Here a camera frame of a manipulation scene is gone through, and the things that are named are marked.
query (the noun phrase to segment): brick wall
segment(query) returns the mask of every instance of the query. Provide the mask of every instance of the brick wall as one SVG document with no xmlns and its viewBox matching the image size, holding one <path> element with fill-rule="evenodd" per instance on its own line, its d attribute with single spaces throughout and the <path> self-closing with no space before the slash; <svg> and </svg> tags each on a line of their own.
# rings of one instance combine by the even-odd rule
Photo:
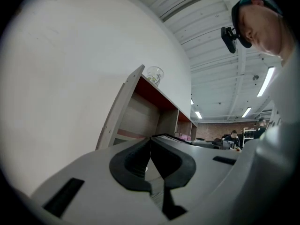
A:
<svg viewBox="0 0 300 225">
<path fill-rule="evenodd" d="M 236 130 L 238 134 L 243 128 L 254 128 L 255 122 L 237 122 L 237 123 L 198 123 L 197 136 L 207 140 L 214 140 L 216 137 L 221 138 L 224 134 L 230 134 Z"/>
</svg>

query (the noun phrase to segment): glass jar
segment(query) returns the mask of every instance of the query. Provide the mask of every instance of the glass jar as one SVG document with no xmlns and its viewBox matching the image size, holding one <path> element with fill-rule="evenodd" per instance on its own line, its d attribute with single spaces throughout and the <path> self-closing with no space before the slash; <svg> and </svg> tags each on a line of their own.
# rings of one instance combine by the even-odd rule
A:
<svg viewBox="0 0 300 225">
<path fill-rule="evenodd" d="M 153 82 L 157 87 L 160 83 L 160 80 L 164 77 L 164 72 L 161 68 L 152 66 L 147 69 L 147 79 Z"/>
</svg>

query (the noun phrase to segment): black slot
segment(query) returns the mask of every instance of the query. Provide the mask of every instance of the black slot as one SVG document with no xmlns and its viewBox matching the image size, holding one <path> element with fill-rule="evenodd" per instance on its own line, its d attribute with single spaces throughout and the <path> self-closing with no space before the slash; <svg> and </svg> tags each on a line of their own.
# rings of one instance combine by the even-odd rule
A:
<svg viewBox="0 0 300 225">
<path fill-rule="evenodd" d="M 43 208 L 60 218 L 83 183 L 83 180 L 71 178 Z"/>
<path fill-rule="evenodd" d="M 219 156 L 214 157 L 212 160 L 220 162 L 220 163 L 226 163 L 226 164 L 229 164 L 229 165 L 234 165 L 235 162 L 236 162 L 235 159 L 226 158 L 226 157 L 219 157 Z"/>
</svg>

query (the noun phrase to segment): person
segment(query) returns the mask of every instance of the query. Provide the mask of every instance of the person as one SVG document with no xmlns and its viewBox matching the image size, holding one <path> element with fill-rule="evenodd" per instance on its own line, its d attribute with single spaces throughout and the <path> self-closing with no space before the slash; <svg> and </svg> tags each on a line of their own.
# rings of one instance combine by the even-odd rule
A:
<svg viewBox="0 0 300 225">
<path fill-rule="evenodd" d="M 224 138 L 224 140 L 233 142 L 233 144 L 235 144 L 237 147 L 240 146 L 240 141 L 239 141 L 239 138 L 238 138 L 238 133 L 235 130 L 233 130 L 229 136 L 227 136 L 226 138 Z"/>
<path fill-rule="evenodd" d="M 260 138 L 260 136 L 266 131 L 266 120 L 264 117 L 261 117 L 259 119 L 259 127 L 258 129 L 254 132 L 254 139 Z"/>
<path fill-rule="evenodd" d="M 299 122 L 300 110 L 295 106 L 300 101 L 299 44 L 283 13 L 267 0 L 240 0 L 232 7 L 232 23 L 244 47 L 254 46 L 282 61 L 283 69 L 268 88 L 275 106 L 267 129 L 281 122 Z"/>
</svg>

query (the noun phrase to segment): ceiling light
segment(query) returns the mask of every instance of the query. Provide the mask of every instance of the ceiling light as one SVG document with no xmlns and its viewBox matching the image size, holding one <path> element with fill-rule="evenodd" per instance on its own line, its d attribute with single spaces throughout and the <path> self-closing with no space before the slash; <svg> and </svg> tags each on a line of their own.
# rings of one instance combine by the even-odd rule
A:
<svg viewBox="0 0 300 225">
<path fill-rule="evenodd" d="M 201 114 L 199 112 L 195 112 L 199 119 L 202 119 Z"/>
<path fill-rule="evenodd" d="M 247 110 L 245 111 L 244 115 L 242 116 L 242 118 L 246 117 L 247 114 L 250 112 L 252 107 L 247 108 Z"/>
<path fill-rule="evenodd" d="M 259 91 L 259 93 L 257 94 L 258 97 L 260 97 L 263 94 L 263 92 L 266 90 L 266 88 L 267 88 L 267 86 L 268 86 L 268 84 L 269 84 L 269 82 L 271 80 L 271 77 L 273 75 L 274 70 L 275 70 L 274 67 L 268 68 L 268 73 L 267 73 L 267 76 L 266 76 L 266 78 L 265 78 L 265 80 L 263 82 L 262 88 Z"/>
</svg>

